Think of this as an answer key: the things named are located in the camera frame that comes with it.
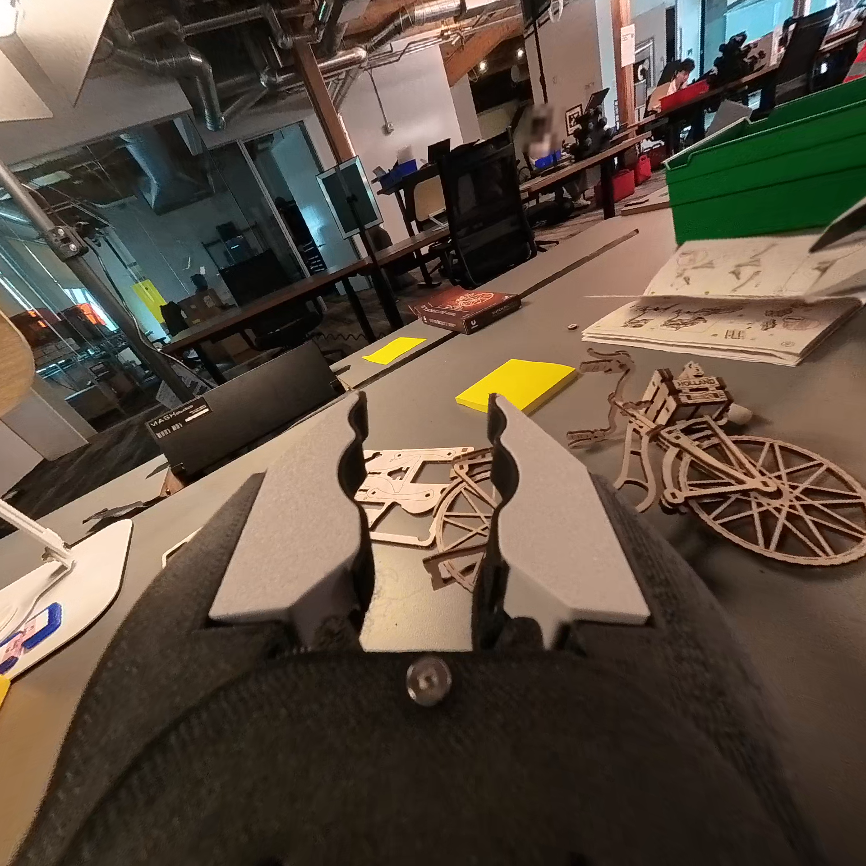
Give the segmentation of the blue-edged card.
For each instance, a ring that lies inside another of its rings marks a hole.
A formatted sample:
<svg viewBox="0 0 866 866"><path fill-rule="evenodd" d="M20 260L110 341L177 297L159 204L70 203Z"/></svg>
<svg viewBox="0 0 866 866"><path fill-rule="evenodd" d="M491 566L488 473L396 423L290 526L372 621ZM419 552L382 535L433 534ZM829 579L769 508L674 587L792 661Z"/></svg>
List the blue-edged card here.
<svg viewBox="0 0 866 866"><path fill-rule="evenodd" d="M62 607L51 603L7 636L1 643L1 675L15 679L49 655L61 624Z"/></svg>

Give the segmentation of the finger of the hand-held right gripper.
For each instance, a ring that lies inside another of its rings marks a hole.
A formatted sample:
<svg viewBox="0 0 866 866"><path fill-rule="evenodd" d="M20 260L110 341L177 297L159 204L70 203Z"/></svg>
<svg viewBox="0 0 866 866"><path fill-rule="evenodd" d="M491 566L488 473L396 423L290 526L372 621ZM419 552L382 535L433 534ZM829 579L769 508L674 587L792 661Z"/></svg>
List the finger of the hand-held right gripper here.
<svg viewBox="0 0 866 866"><path fill-rule="evenodd" d="M836 260L804 294L804 299L864 297L865 249Z"/></svg>
<svg viewBox="0 0 866 866"><path fill-rule="evenodd" d="M849 235L859 232L864 226L865 198L862 198L826 226L822 234L810 246L810 252L819 252L833 244L840 243Z"/></svg>

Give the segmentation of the wooden book stand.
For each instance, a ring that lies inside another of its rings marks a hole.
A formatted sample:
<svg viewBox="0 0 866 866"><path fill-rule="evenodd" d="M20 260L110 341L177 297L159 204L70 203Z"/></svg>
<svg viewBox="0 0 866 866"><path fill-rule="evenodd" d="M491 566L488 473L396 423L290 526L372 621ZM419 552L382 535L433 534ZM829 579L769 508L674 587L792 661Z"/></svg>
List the wooden book stand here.
<svg viewBox="0 0 866 866"><path fill-rule="evenodd" d="M38 568L1 590L1 643L31 616L59 603L62 624L49 644L53 655L94 624L118 596L134 524L130 519L115 521L70 545L5 501L1 515L41 550Z"/></svg>

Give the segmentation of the thin plywood parts sheet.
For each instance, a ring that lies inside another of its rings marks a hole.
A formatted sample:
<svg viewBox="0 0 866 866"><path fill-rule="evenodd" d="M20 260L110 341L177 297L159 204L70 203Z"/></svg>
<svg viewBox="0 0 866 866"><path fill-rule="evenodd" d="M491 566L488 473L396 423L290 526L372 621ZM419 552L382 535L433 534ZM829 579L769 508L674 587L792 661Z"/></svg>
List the thin plywood parts sheet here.
<svg viewBox="0 0 866 866"><path fill-rule="evenodd" d="M434 589L472 591L500 500L492 449L367 450L364 463L355 500L372 541L422 552Z"/></svg>

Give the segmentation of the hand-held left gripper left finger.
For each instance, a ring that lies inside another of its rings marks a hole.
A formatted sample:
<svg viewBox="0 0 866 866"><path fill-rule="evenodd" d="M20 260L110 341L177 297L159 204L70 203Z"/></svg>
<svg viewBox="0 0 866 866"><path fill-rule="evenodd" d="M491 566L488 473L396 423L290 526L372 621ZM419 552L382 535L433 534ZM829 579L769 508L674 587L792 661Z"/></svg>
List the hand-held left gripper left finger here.
<svg viewBox="0 0 866 866"><path fill-rule="evenodd" d="M355 499L368 433L363 392L342 395L301 426L264 474L211 622L283 622L308 649L331 625L360 634L375 584L369 521Z"/></svg>

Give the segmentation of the dark long desk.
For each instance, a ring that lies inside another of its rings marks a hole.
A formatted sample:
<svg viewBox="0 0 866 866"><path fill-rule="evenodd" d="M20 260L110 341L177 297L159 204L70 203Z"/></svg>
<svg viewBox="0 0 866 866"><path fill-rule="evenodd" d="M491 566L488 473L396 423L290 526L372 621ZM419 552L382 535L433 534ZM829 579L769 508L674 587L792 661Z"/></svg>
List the dark long desk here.
<svg viewBox="0 0 866 866"><path fill-rule="evenodd" d="M392 244L381 251L373 251L372 254L367 254L349 265L332 267L325 272L308 276L265 297L255 299L246 306L228 309L213 319L207 319L199 325L188 328L163 345L159 353L166 358L176 359L186 350L198 352L207 342L220 341L225 337L243 332L270 310L318 298L337 283L345 284L345 293L350 300L355 318L367 342L371 344L376 340L376 335L354 293L351 278L370 276L373 279L379 306L386 316L391 331L395 332L403 327L404 321L390 284L384 279L384 267L402 261L432 244L447 240L449 236L449 228L441 226Z"/></svg>

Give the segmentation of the yellow sticky note pad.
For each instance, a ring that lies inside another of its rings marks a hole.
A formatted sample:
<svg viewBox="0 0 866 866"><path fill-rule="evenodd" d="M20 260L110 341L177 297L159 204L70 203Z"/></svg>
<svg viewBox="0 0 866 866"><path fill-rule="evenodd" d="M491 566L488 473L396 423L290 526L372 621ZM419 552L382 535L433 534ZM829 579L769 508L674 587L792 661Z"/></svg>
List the yellow sticky note pad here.
<svg viewBox="0 0 866 866"><path fill-rule="evenodd" d="M457 394L455 400L486 413L489 397L496 394L528 415L578 377L579 371L566 364L510 359Z"/></svg>

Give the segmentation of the black mesh office chair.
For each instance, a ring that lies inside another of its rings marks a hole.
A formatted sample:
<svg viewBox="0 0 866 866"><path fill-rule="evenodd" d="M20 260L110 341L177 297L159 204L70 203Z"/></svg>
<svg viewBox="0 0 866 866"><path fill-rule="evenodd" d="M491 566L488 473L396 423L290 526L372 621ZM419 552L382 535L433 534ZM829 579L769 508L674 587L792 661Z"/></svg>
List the black mesh office chair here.
<svg viewBox="0 0 866 866"><path fill-rule="evenodd" d="M454 285L476 289L535 258L509 131L458 146L437 166L449 225L442 265Z"/></svg>

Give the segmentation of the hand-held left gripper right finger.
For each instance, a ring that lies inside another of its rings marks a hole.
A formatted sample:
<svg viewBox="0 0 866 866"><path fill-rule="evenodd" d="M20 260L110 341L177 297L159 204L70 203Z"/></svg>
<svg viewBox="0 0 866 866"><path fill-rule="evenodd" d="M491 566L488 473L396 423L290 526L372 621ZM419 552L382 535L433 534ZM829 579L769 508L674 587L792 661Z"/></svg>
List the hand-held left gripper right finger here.
<svg viewBox="0 0 866 866"><path fill-rule="evenodd" d="M643 627L650 608L590 470L501 394L488 401L493 508L475 648L509 630L557 649L578 622Z"/></svg>

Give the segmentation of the green plastic bin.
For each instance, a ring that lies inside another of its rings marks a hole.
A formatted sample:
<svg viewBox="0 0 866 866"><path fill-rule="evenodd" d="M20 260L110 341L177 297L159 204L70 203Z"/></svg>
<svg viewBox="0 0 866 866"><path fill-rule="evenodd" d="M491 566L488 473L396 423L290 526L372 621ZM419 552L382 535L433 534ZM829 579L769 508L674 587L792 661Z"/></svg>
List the green plastic bin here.
<svg viewBox="0 0 866 866"><path fill-rule="evenodd" d="M677 244L822 229L864 197L865 80L738 120L665 168Z"/></svg>

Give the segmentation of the framed panel on stand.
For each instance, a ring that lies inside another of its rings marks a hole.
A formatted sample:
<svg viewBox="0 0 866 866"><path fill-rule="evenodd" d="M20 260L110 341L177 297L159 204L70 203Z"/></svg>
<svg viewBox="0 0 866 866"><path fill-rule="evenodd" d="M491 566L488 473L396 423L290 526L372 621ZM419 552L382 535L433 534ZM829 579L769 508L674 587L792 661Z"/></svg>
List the framed panel on stand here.
<svg viewBox="0 0 866 866"><path fill-rule="evenodd" d="M359 156L320 172L316 180L344 239L383 224L376 195Z"/></svg>

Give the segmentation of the flat yellow paper note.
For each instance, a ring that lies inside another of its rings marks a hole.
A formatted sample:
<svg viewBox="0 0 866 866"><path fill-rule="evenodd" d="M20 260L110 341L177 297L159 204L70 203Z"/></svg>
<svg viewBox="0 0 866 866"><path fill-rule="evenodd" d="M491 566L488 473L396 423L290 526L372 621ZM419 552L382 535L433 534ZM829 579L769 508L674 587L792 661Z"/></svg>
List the flat yellow paper note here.
<svg viewBox="0 0 866 866"><path fill-rule="evenodd" d="M362 360L381 366L392 364L408 352L426 342L426 338L399 337L389 341L378 350L362 356Z"/></svg>

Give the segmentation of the instruction booklet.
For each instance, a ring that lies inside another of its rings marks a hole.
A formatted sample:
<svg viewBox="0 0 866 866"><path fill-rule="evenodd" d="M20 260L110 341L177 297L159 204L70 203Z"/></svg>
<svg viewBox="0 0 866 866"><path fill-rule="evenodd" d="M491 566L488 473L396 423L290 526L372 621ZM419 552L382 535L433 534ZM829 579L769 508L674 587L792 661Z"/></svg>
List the instruction booklet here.
<svg viewBox="0 0 866 866"><path fill-rule="evenodd" d="M818 234L681 244L644 292L582 332L588 343L799 365L864 309L864 297L804 299L864 232L810 252Z"/></svg>

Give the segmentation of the black equipment box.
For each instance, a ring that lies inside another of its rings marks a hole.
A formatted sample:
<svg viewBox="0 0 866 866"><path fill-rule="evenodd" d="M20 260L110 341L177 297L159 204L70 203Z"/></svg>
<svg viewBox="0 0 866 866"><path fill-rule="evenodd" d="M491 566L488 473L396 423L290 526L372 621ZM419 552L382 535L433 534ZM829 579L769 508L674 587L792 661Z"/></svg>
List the black equipment box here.
<svg viewBox="0 0 866 866"><path fill-rule="evenodd" d="M345 392L313 342L261 364L146 424L173 474L189 482Z"/></svg>

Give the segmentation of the wooden bicycle model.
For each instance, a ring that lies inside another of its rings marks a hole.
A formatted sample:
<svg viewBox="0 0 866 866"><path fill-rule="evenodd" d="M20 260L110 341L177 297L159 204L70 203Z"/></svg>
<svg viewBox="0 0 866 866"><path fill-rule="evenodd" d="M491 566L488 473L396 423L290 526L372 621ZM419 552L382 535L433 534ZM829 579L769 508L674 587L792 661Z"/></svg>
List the wooden bicycle model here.
<svg viewBox="0 0 866 866"><path fill-rule="evenodd" d="M864 486L816 452L739 428L749 414L696 362L657 369L644 394L624 398L628 352L591 349L582 375L615 375L607 425L567 432L567 447L611 440L624 424L614 488L642 493L644 513L692 514L742 549L796 567L840 567L864 558Z"/></svg>

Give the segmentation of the brown product box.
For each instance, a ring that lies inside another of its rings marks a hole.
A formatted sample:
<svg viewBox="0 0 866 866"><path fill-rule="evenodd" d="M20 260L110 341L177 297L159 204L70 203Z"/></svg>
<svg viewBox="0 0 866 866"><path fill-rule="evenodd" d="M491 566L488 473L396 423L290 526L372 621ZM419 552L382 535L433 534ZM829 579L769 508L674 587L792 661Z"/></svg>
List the brown product box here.
<svg viewBox="0 0 866 866"><path fill-rule="evenodd" d="M521 306L519 295L451 287L410 304L409 310L427 326L471 335L517 312Z"/></svg>

